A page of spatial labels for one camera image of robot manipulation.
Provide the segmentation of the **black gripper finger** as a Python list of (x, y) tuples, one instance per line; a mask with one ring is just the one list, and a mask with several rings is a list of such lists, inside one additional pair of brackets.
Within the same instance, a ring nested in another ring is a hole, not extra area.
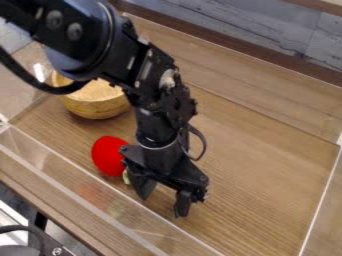
[(175, 217), (186, 217), (189, 215), (191, 204), (193, 204), (191, 192), (186, 190), (181, 190), (177, 193), (177, 202), (174, 205)]
[(156, 187), (155, 175), (152, 173), (131, 174), (130, 181), (138, 196), (146, 200)]

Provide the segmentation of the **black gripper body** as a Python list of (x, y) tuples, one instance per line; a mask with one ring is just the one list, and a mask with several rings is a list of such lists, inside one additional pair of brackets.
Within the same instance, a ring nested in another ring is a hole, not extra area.
[(193, 202), (205, 201), (209, 176), (182, 152), (179, 144), (164, 148), (147, 148), (143, 145), (126, 145), (120, 148), (131, 174), (152, 173), (156, 184), (162, 183), (177, 192), (191, 192)]

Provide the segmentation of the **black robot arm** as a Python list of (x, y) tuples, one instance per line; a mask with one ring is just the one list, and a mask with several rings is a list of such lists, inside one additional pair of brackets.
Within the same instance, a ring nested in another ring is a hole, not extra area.
[(138, 123), (138, 143), (120, 147), (131, 184), (143, 199), (158, 184), (172, 188), (174, 214), (187, 216), (210, 180), (189, 152), (190, 136), (201, 133), (190, 124), (198, 102), (172, 57), (107, 0), (0, 0), (0, 18), (43, 44), (55, 70), (72, 80), (62, 87), (39, 81), (0, 46), (0, 63), (32, 87), (66, 95), (103, 79), (123, 89)]

